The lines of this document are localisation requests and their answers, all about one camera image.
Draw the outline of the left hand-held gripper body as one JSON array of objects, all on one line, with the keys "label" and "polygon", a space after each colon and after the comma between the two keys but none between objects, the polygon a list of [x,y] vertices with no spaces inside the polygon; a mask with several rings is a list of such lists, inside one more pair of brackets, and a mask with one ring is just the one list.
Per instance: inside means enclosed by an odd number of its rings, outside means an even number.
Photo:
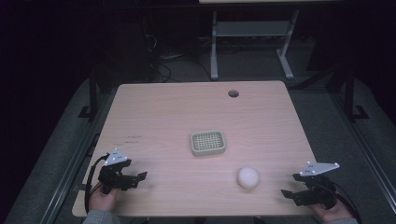
[{"label": "left hand-held gripper body", "polygon": [[103,193],[108,194],[113,189],[127,190],[127,176],[122,174],[122,169],[131,165],[131,160],[119,149],[115,148],[106,158],[101,168],[98,180],[103,186]]}]

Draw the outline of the black metal stand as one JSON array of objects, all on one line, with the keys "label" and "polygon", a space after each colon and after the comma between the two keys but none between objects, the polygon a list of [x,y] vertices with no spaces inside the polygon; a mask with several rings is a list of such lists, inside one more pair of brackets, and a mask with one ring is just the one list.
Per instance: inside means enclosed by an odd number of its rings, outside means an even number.
[{"label": "black metal stand", "polygon": [[354,104],[355,78],[349,65],[343,66],[345,83],[344,112],[347,118],[354,122],[356,119],[368,119],[369,116],[361,105]]},{"label": "black metal stand", "polygon": [[87,118],[92,121],[98,111],[98,93],[105,92],[108,84],[105,69],[103,66],[96,66],[92,69],[89,76],[89,104],[83,106],[79,112],[80,118]]}]

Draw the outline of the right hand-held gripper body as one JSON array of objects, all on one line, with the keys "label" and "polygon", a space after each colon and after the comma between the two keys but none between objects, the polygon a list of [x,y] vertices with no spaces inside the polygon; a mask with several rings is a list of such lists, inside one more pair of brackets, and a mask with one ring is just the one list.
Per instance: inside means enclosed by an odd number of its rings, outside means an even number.
[{"label": "right hand-held gripper body", "polygon": [[324,174],[340,165],[337,162],[313,162],[308,161],[305,167],[299,172],[308,192],[312,198],[311,204],[320,204],[324,209],[331,209],[335,206],[336,189],[332,181]]}]

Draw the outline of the white metal table frame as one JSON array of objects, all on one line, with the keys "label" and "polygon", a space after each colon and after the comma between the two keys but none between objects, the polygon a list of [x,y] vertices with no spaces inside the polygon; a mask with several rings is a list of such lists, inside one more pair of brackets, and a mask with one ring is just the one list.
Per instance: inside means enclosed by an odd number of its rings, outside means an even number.
[{"label": "white metal table frame", "polygon": [[299,9],[292,12],[288,21],[219,21],[218,12],[212,14],[211,51],[210,51],[210,78],[219,79],[217,38],[218,37],[260,37],[283,36],[284,43],[276,50],[277,58],[283,69],[286,79],[294,79],[291,71],[287,51],[299,16]]}]

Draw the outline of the person's right hand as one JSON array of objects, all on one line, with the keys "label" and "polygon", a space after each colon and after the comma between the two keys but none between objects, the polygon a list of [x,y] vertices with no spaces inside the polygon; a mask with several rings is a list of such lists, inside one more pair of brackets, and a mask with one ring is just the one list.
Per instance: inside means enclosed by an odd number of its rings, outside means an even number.
[{"label": "person's right hand", "polygon": [[341,218],[354,218],[348,208],[340,201],[331,209],[324,209],[321,204],[309,205],[309,208],[324,222]]}]

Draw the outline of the beige soap dish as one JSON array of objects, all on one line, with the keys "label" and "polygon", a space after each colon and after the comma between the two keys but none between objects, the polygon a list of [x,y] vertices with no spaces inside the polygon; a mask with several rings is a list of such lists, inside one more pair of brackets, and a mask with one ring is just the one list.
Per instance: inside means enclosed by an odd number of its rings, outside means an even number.
[{"label": "beige soap dish", "polygon": [[191,153],[195,157],[222,154],[226,141],[222,131],[206,131],[191,135]]}]

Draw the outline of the person's left hand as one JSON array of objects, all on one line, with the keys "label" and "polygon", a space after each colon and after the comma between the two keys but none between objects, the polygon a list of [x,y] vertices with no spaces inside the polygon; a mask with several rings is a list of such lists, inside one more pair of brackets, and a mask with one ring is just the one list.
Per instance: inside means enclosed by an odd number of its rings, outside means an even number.
[{"label": "person's left hand", "polygon": [[108,194],[105,194],[102,187],[98,188],[91,195],[89,209],[111,212],[115,208],[118,193],[117,189],[113,189]]}]

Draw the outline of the white round soap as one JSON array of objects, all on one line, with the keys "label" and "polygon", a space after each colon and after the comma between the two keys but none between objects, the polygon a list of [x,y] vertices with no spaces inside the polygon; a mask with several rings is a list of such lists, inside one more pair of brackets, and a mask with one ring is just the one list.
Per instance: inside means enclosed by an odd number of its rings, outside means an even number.
[{"label": "white round soap", "polygon": [[240,169],[237,175],[237,182],[244,189],[254,189],[259,184],[259,180],[258,172],[250,167]]}]

